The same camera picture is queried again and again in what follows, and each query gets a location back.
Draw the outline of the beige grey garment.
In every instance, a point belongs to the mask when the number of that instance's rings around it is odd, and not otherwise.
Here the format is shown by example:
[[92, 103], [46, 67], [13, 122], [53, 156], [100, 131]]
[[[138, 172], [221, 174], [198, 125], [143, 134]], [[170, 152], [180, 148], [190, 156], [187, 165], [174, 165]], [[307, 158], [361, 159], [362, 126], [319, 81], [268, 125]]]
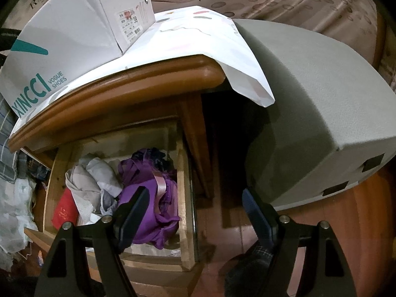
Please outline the beige grey garment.
[[93, 213], [100, 212], [101, 190], [95, 179], [81, 165], [75, 165], [65, 173], [65, 183], [71, 191], [81, 222], [89, 222]]

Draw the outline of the white patterned table cover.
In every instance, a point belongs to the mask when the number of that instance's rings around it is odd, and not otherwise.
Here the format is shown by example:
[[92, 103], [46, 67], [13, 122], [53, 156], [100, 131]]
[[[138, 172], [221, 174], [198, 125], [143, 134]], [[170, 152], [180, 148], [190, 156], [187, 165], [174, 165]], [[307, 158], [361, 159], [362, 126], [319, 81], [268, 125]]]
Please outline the white patterned table cover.
[[237, 93], [263, 107], [274, 103], [267, 78], [230, 18], [199, 6], [163, 11], [154, 17], [154, 23], [122, 56], [62, 87], [31, 113], [18, 117], [14, 129], [20, 129], [50, 103], [98, 78], [146, 64], [194, 55], [214, 59]]

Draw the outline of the grey plaid blanket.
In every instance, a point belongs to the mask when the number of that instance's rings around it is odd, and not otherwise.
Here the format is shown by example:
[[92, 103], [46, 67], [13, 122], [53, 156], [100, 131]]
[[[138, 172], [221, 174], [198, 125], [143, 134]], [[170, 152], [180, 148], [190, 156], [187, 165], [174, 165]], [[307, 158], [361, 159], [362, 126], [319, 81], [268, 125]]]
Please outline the grey plaid blanket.
[[9, 149], [9, 137], [17, 117], [7, 101], [1, 95], [1, 179], [14, 184], [17, 178], [27, 176], [27, 156], [21, 150]]

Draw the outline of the wooden nightstand drawer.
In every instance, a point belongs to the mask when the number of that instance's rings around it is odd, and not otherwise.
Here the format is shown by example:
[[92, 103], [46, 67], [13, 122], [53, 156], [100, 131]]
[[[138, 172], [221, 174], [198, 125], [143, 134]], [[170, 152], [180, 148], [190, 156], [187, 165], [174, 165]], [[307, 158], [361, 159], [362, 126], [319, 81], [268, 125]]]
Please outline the wooden nightstand drawer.
[[44, 284], [83, 266], [110, 296], [190, 296], [197, 261], [190, 168], [175, 122], [61, 146], [42, 231]]

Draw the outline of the plaid slipper foot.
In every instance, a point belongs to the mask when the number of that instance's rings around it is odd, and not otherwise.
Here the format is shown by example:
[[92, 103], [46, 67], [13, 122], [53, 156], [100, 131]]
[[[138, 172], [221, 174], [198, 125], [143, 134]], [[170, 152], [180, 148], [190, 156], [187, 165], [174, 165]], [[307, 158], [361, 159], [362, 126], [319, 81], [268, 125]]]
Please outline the plaid slipper foot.
[[271, 248], [254, 243], [226, 275], [224, 296], [265, 296], [272, 257]]

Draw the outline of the red knitted garment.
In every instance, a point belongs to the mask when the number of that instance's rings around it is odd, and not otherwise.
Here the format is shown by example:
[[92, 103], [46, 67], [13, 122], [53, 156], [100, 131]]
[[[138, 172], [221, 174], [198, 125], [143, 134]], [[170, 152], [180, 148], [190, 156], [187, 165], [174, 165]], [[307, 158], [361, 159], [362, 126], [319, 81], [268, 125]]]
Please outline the red knitted garment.
[[52, 216], [52, 225], [59, 230], [65, 222], [77, 225], [78, 209], [74, 202], [72, 192], [65, 188]]

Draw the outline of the dark blue snack bag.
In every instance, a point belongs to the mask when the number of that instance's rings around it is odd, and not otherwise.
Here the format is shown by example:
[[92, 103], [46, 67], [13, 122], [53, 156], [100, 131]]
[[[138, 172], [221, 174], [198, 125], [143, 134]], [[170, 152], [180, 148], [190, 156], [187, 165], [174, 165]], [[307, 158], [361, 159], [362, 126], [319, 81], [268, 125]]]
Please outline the dark blue snack bag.
[[47, 181], [50, 177], [50, 169], [30, 157], [27, 158], [27, 173], [40, 181]]

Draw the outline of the pale grey small garment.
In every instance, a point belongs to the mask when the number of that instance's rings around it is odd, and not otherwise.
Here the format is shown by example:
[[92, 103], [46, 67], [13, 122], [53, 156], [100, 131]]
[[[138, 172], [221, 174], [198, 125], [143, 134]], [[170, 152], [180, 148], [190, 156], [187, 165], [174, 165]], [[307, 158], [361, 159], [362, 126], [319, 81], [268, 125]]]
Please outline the pale grey small garment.
[[105, 190], [113, 198], [121, 194], [123, 186], [118, 181], [113, 168], [106, 161], [95, 157], [87, 163], [85, 169], [101, 190]]

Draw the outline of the brown wooden nightstand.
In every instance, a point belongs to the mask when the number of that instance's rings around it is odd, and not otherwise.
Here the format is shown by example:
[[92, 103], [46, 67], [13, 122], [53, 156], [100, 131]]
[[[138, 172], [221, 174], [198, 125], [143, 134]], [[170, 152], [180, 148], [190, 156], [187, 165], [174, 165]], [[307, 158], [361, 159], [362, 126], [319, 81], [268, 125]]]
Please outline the brown wooden nightstand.
[[125, 253], [122, 261], [138, 294], [190, 296], [201, 275], [193, 221], [193, 181], [213, 196], [213, 171], [201, 94], [221, 85], [225, 74], [206, 56], [185, 56], [90, 79], [82, 87], [48, 105], [9, 140], [11, 149], [25, 149], [52, 172], [43, 212], [43, 229], [26, 229], [44, 251], [50, 249], [56, 229], [50, 216], [60, 198], [64, 174], [79, 145], [99, 144], [100, 137], [132, 135], [150, 121], [177, 122], [178, 204], [181, 221], [180, 261]]

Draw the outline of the leaf-pattern curtain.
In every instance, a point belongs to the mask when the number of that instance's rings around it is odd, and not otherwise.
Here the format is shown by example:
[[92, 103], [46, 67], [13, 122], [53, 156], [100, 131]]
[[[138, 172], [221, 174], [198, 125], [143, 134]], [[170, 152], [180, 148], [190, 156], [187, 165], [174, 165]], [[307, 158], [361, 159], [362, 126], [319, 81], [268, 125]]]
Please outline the leaf-pattern curtain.
[[294, 25], [343, 42], [395, 88], [395, 4], [379, 0], [152, 0], [154, 11], [200, 5], [233, 19]]

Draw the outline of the white XINCCI shoe box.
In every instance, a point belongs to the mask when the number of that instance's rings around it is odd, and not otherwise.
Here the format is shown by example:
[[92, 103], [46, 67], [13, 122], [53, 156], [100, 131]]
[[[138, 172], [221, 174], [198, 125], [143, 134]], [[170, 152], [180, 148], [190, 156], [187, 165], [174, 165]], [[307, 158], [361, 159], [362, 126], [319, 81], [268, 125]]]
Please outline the white XINCCI shoe box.
[[122, 56], [154, 20], [151, 0], [49, 0], [13, 43], [1, 68], [1, 94], [23, 117]]

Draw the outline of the purple satin garment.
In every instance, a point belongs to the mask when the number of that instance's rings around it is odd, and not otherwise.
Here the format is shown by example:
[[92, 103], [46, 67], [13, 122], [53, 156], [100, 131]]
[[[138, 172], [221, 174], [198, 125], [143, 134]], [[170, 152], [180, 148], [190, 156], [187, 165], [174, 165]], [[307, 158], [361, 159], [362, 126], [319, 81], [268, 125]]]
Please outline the purple satin garment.
[[150, 243], [163, 249], [178, 230], [178, 188], [173, 161], [157, 148], [135, 151], [118, 164], [124, 189], [118, 204], [127, 203], [139, 187], [148, 189], [150, 201], [134, 237], [134, 244]]

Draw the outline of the white leaf-print sheet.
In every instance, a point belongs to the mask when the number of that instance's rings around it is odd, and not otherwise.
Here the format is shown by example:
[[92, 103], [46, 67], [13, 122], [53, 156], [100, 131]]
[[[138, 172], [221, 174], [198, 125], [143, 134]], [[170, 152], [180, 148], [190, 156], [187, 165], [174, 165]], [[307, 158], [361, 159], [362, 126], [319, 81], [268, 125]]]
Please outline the white leaf-print sheet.
[[7, 272], [17, 252], [28, 245], [25, 228], [38, 230], [31, 208], [35, 186], [30, 178], [17, 178], [13, 184], [1, 179], [1, 269]]

